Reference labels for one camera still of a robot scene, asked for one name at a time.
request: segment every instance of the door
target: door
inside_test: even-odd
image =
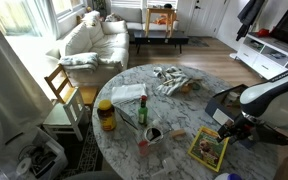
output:
[[[216,35],[229,0],[194,0],[195,6],[188,27],[189,36]]]

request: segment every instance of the rug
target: rug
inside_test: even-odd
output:
[[[197,46],[197,47],[209,47],[209,45],[202,41],[202,38],[200,37],[195,37],[195,36],[188,36],[188,44],[187,46]]]
[[[84,137],[82,142],[75,134],[58,134],[57,142],[65,149],[68,166],[56,177],[57,180],[102,169],[103,155],[97,146],[92,123],[79,125],[79,128]]]

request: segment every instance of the crumpled cloth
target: crumpled cloth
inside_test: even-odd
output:
[[[145,84],[123,85],[112,88],[112,104],[123,103],[147,96]]]
[[[188,78],[181,69],[174,66],[165,71],[163,71],[161,67],[154,67],[153,72],[156,77],[165,79],[164,83],[159,85],[156,89],[167,96],[171,96],[191,80],[191,78]]]

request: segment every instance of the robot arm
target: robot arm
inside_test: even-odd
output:
[[[224,124],[218,141],[232,137],[230,142],[250,135],[262,142],[287,145],[288,138],[269,126],[288,131],[288,71],[246,89],[241,97],[241,114],[233,124]]]

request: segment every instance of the chair leg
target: chair leg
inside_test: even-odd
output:
[[[47,126],[43,126],[47,134],[49,134],[54,140],[57,140],[57,135]]]
[[[78,141],[83,141],[82,133],[81,133],[80,129],[77,127],[77,125],[73,126],[73,130],[74,130],[74,132],[76,134],[76,137],[77,137]]]

